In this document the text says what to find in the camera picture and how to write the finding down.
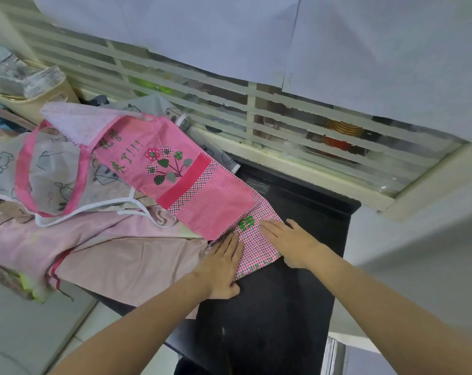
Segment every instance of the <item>flower print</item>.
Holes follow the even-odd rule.
[[[159,158],[159,150],[157,148],[149,148],[145,153],[145,157],[153,162],[155,159]]]
[[[146,167],[148,175],[154,175],[158,172],[158,167],[152,163],[149,163]]]
[[[161,150],[161,153],[164,157],[169,157],[172,154],[172,149],[170,149],[170,146],[164,146],[163,150]]]

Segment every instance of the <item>plastic bin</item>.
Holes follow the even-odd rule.
[[[26,63],[33,67],[38,68],[46,68],[46,66],[31,62],[29,60],[25,60]],[[79,104],[79,100],[74,93],[73,88],[69,85],[67,79],[61,81],[58,85],[46,91],[45,93],[40,94],[39,96],[30,98],[28,100],[9,100],[0,96],[0,104],[7,107],[14,113],[20,115],[31,121],[35,125],[39,125],[41,121],[43,121],[43,116],[38,112],[42,106],[44,106],[47,102],[50,101],[67,101],[67,102],[74,102]]]

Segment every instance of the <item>person's left arm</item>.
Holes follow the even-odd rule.
[[[51,375],[140,375],[196,305],[239,294],[233,283],[243,254],[238,239],[234,233],[215,244],[192,272],[84,342]]]

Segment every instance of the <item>black tabletop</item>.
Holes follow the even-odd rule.
[[[238,176],[284,220],[298,222],[343,255],[359,203],[278,172],[243,162]],[[306,270],[283,259],[238,281],[241,293],[199,306],[166,344],[213,375],[320,373],[334,297]],[[133,307],[99,297],[120,314]]]

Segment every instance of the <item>white mesh fabric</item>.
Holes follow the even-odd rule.
[[[40,113],[62,134],[78,145],[89,145],[117,116],[131,115],[143,119],[140,113],[70,102],[49,102],[40,109]]]

